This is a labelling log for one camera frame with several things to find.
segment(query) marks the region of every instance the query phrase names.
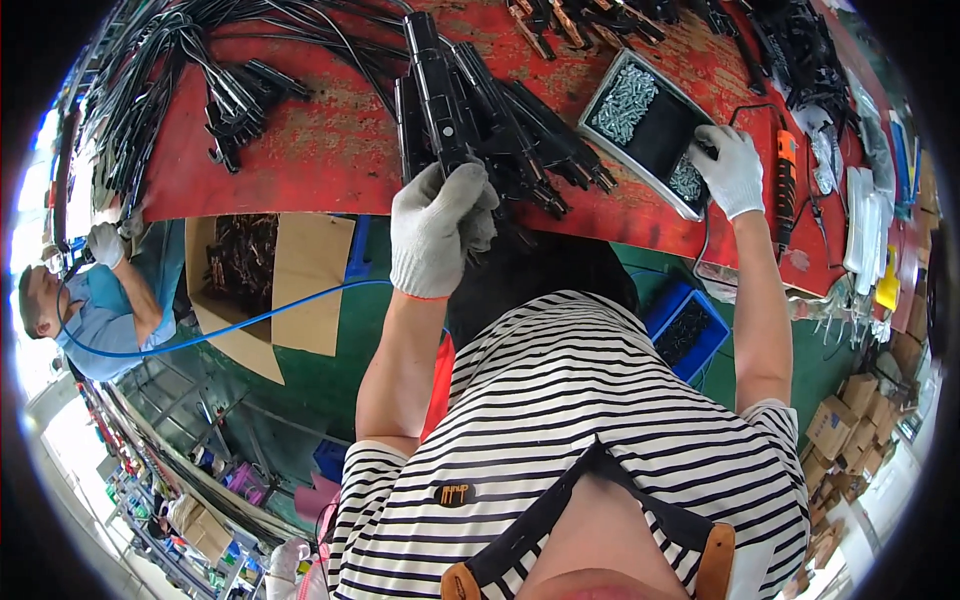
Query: hand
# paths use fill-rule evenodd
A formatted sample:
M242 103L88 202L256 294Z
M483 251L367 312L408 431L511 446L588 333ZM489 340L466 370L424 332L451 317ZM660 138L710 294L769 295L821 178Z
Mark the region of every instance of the hand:
M123 243L120 241L120 234L110 223L101 223L90 228L90 234L86 236L86 244L97 262L111 270L123 260Z
M310 546L301 538L290 538L270 555L270 574L291 583L297 581L297 566L310 556Z
M711 143L719 155L714 160L696 142L690 144L690 162L707 182L710 195L732 220L748 210L763 212L763 166L754 140L732 127L701 125L694 135Z
M444 182L435 162L394 196L390 281L421 299L447 298L464 275L467 251L483 252L496 235L490 211L499 200L476 163L463 164Z

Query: red workbench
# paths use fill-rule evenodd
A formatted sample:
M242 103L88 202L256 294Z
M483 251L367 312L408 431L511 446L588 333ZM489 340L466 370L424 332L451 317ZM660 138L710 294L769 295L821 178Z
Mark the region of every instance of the red workbench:
M494 76L523 80L571 125L614 56L614 50L606 45L598 43L590 51L575 51L548 34L558 57L555 61L542 60L517 32L500 2L427 0L416 3L415 8L432 11L441 32L452 40L473 41ZM664 26L667 40L658 46L634 39L638 52L717 123L726 123L741 105L774 102L782 106L782 98L772 89L762 99L747 90L745 67L730 38L712 35L692 12L682 15L683 23ZM258 27L269 31L269 26ZM348 29L357 32L358 27L366 26ZM396 37L394 43L402 45L402 38ZM204 78L195 65L188 67L148 169L148 221L272 211L389 214L391 198L400 187L396 128L360 75L323 48L295 41L216 39L211 49L218 60L260 58L305 82L315 92L313 99L309 103L288 101L277 108L263 137L240 152L241 172L231 176L207 157L212 138L204 130ZM809 193L805 175L808 153L800 130L787 118L801 143L797 165L797 197L801 202ZM741 113L736 124L753 136L764 165L765 202L771 224L776 125L776 116L769 109ZM850 131L844 135L841 148L846 164L861 163L862 149ZM519 206L516 212L520 221L530 228L696 256L704 241L704 225L685 221L637 176L602 153L601 157L620 183L613 193L607 195L597 188L585 192L557 178L555 186L573 210L558 222L532 206ZM842 269L831 270L828 264L842 261L846 243L839 198L834 195L824 200L823 207L830 256L806 210L780 269L789 285L821 296L843 274ZM715 205L710 207L709 223L705 260L736 268L732 229Z

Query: blue plastic bin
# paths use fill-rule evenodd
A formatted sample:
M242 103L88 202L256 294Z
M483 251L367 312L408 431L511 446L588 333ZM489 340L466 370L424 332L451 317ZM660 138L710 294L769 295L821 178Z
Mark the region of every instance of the blue plastic bin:
M344 464L347 462L345 445L323 440L313 451L313 460L317 463L320 475L338 484L343 482Z
M690 302L698 302L712 317L690 352L673 368L674 374L689 383L730 337L730 328L713 308L706 294L682 281L673 281L668 285L666 292L643 319L647 333L654 343Z

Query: black hair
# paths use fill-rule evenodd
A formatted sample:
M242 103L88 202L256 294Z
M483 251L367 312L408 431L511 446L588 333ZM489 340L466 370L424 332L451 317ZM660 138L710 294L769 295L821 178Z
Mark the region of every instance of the black hair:
M154 540L166 540L170 537L170 532L164 532L163 529L160 528L159 521L155 518L147 521L147 533L150 534Z
M30 274L34 271L33 267L27 267L20 276L20 283L17 284L17 291L20 293L20 319L23 320L23 328L30 336L31 340L43 339L36 333L36 322L40 318L39 306L36 300L30 298Z

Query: striped shirt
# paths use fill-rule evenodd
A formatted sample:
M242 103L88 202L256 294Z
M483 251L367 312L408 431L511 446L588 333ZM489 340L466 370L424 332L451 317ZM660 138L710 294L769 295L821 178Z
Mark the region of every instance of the striped shirt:
M450 565L503 533L599 440L642 492L733 526L728 597L772 598L809 534L797 435L795 411L779 400L738 416L691 389L616 303L570 291L532 300L460 351L450 410L412 457L372 441L350 448L331 594L439 598ZM441 506L435 493L449 482L471 484L475 497ZM700 553L644 514L693 594ZM548 538L482 592L512 598Z

